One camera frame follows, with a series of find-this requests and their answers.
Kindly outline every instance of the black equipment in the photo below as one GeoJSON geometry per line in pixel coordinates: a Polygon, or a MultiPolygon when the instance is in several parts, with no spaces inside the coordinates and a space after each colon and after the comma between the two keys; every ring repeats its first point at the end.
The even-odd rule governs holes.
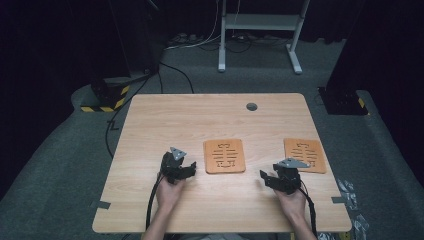
{"type": "Polygon", "coordinates": [[[182,180],[196,174],[196,162],[189,167],[181,167],[185,152],[171,147],[171,152],[166,152],[162,158],[160,173],[167,177],[168,182],[175,184],[175,180],[182,180]]]}
{"type": "Polygon", "coordinates": [[[150,225],[150,214],[152,212],[153,199],[162,179],[166,177],[169,183],[175,184],[178,180],[183,180],[196,174],[196,162],[192,163],[189,167],[181,166],[185,155],[187,155],[187,153],[174,147],[171,147],[171,152],[166,152],[163,155],[160,171],[158,173],[156,183],[153,186],[152,193],[150,194],[149,205],[147,207],[146,229],[150,225]]]}
{"type": "Polygon", "coordinates": [[[312,202],[312,199],[309,197],[308,192],[306,192],[301,188],[302,186],[302,180],[300,180],[299,170],[298,168],[309,168],[310,165],[303,163],[301,161],[298,161],[294,158],[286,158],[277,164],[273,164],[274,171],[277,172],[278,178],[268,176],[264,171],[260,170],[259,173],[261,175],[261,178],[265,181],[265,186],[270,187],[272,189],[285,192],[288,195],[294,193],[296,190],[299,190],[300,192],[305,195],[306,200],[309,204],[309,211],[311,214],[311,226],[312,226],[312,232],[317,237],[317,230],[316,230],[316,214],[315,214],[315,207],[314,203],[312,202]]]}

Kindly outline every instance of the white metal stand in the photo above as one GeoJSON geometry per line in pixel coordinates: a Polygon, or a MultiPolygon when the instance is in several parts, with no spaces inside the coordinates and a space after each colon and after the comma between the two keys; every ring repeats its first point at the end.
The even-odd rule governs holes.
{"type": "Polygon", "coordinates": [[[218,71],[225,72],[225,30],[251,29],[251,30],[285,30],[294,31],[293,40],[286,45],[287,52],[296,74],[302,73],[295,49],[305,20],[310,0],[303,2],[299,15],[263,15],[263,14],[227,14],[227,0],[222,4],[221,43],[219,46],[218,71]]]}

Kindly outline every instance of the round hole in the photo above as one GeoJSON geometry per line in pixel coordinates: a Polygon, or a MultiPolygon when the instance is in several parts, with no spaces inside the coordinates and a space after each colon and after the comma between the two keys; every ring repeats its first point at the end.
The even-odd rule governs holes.
{"type": "Polygon", "coordinates": [[[249,111],[256,111],[256,109],[258,109],[258,105],[256,105],[256,103],[248,103],[248,104],[246,105],[246,108],[247,108],[249,111]]]}

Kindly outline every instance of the human hand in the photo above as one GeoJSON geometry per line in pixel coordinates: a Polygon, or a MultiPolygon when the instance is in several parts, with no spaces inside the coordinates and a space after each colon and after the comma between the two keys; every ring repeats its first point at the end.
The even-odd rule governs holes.
{"type": "Polygon", "coordinates": [[[274,190],[274,192],[278,200],[280,200],[280,206],[284,215],[286,215],[290,222],[305,218],[306,197],[302,192],[296,190],[290,195],[278,190],[274,190]]]}
{"type": "Polygon", "coordinates": [[[165,176],[163,176],[163,179],[156,190],[156,198],[159,204],[159,209],[167,211],[172,211],[174,209],[181,197],[185,182],[186,180],[183,179],[177,181],[176,184],[172,184],[168,182],[168,179],[165,176]]]}

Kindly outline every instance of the dark curtain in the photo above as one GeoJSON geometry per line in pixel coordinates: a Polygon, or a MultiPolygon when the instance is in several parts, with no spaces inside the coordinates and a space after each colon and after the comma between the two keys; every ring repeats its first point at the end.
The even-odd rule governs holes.
{"type": "Polygon", "coordinates": [[[335,93],[364,89],[371,94],[393,140],[424,186],[423,12],[421,0],[365,1],[326,87],[335,93]]]}
{"type": "Polygon", "coordinates": [[[79,74],[66,1],[0,3],[0,198],[42,141],[74,110],[79,74]]]}

